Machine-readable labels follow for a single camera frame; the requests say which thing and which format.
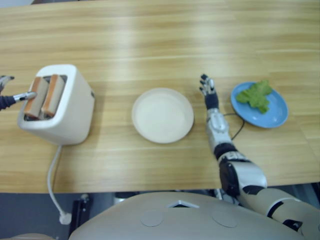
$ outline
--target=toaster power cord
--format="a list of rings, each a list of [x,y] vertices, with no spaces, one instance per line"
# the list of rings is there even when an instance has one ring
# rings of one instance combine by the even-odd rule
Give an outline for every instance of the toaster power cord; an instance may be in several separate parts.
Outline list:
[[[49,192],[50,198],[52,199],[52,202],[54,203],[54,205],[56,206],[56,208],[58,209],[58,211],[60,213],[60,217],[59,217],[60,223],[63,225],[69,225],[71,223],[72,215],[71,215],[71,213],[65,212],[62,210],[61,206],[59,205],[58,201],[55,198],[55,195],[52,191],[52,186],[51,186],[52,171],[53,171],[53,169],[56,165],[56,162],[60,156],[61,148],[62,148],[62,145],[59,145],[56,152],[55,152],[54,158],[52,159],[51,165],[48,170],[47,178],[46,178],[46,184],[48,187],[48,192]]]

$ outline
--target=robot forearm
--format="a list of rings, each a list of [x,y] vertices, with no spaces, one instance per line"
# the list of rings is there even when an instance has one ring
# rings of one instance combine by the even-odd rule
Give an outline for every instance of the robot forearm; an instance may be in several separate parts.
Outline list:
[[[267,188],[261,168],[238,152],[233,144],[229,125],[219,111],[213,80],[206,75],[201,78],[204,89],[200,90],[207,107],[206,132],[211,151],[218,160],[223,190],[237,198],[242,206],[290,227],[306,239],[320,239],[320,211],[279,189]]]

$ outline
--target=dark floor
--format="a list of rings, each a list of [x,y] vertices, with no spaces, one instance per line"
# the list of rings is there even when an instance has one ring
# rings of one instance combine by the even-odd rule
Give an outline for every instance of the dark floor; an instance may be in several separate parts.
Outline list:
[[[320,208],[311,184],[276,188]],[[186,192],[206,193],[205,190]],[[72,211],[73,201],[79,199],[80,196],[81,194],[76,193],[56,194],[61,207],[67,212]],[[222,196],[225,201],[233,202],[229,196],[224,194]],[[92,200],[90,218],[93,218],[114,204],[114,193],[90,193],[90,199]],[[25,233],[40,233],[57,240],[67,240],[69,226],[59,223],[59,212],[48,194],[0,193],[0,239]]]

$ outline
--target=green lettuce leaf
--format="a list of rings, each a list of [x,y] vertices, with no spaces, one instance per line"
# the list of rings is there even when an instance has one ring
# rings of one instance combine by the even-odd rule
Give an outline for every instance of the green lettuce leaf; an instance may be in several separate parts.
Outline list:
[[[252,84],[250,88],[240,92],[235,99],[240,103],[249,103],[252,108],[258,108],[262,114],[265,114],[269,108],[269,101],[266,95],[272,92],[268,80],[262,80]]]

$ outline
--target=wooden table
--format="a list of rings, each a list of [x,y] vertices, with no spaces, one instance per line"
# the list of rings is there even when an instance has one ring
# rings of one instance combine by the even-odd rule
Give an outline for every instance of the wooden table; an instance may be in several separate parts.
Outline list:
[[[198,91],[213,77],[221,111],[231,113],[236,84],[269,79],[289,106],[281,127],[246,124],[237,148],[269,185],[320,180],[318,0],[108,0],[0,9],[0,74],[14,75],[3,95],[29,88],[46,65],[74,64],[96,93],[90,134],[64,146],[55,192],[220,188]],[[172,144],[141,137],[135,99],[156,87],[191,102],[195,123]],[[0,192],[46,193],[56,146],[19,129],[21,105],[0,113]],[[241,121],[229,116],[230,134]]]

